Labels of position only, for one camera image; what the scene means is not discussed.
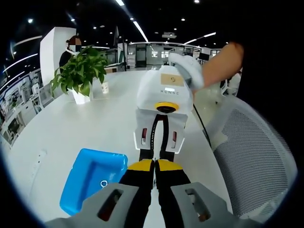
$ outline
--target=blue plastic container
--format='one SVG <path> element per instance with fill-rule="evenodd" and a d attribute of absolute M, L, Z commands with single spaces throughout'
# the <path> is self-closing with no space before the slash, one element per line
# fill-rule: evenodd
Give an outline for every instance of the blue plastic container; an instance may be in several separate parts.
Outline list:
<path fill-rule="evenodd" d="M 69 215 L 80 212 L 83 201 L 107 183 L 119 182 L 128 166 L 124 154 L 82 149 L 63 189 L 60 207 Z"/>

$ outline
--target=potted plant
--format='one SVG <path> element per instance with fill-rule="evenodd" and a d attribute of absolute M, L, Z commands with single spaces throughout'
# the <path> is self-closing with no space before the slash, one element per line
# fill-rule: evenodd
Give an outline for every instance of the potted plant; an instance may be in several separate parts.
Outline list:
<path fill-rule="evenodd" d="M 55 71 L 54 78 L 51 80 L 52 92 L 60 86 L 65 94 L 69 90 L 72 91 L 78 105 L 89 102 L 93 98 L 93 79 L 96 77 L 101 84 L 104 82 L 106 65 L 107 59 L 92 46 L 87 46 Z"/>

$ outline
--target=office desk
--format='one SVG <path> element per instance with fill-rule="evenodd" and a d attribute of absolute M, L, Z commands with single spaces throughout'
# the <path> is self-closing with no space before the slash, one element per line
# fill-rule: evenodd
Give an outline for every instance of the office desk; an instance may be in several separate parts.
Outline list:
<path fill-rule="evenodd" d="M 60 96 L 38 113 L 15 141 L 8 157 L 8 168 L 20 194 L 42 221 L 68 217 L 59 201 L 82 148 L 126 154 L 129 165 L 138 161 L 133 132 L 137 88 L 145 72 L 108 74 L 110 90 L 106 95 L 102 94 L 100 83 L 94 81 L 95 99 L 83 105 L 76 105 L 70 96 Z M 156 157 L 159 157 L 162 130 L 159 124 L 155 133 Z M 203 183 L 223 198 L 232 211 L 217 161 L 192 114 L 186 124 L 185 137 L 175 162 L 183 166 L 191 181 Z M 38 171 L 33 179 L 34 165 Z"/>

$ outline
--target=white pillar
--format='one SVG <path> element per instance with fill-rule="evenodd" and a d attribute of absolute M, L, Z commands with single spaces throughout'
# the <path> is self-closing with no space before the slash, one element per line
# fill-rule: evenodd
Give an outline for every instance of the white pillar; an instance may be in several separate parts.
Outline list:
<path fill-rule="evenodd" d="M 76 35 L 76 28 L 54 27 L 40 42 L 40 70 L 43 86 L 54 78 L 60 57 L 67 47 L 66 40 L 74 35 Z"/>

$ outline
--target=human arm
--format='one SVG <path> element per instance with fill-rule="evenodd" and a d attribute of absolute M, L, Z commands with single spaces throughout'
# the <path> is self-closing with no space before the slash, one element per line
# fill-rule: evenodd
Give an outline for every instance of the human arm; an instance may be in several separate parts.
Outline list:
<path fill-rule="evenodd" d="M 243 46 L 230 42 L 202 67 L 204 87 L 223 81 L 235 75 L 242 68 Z"/>

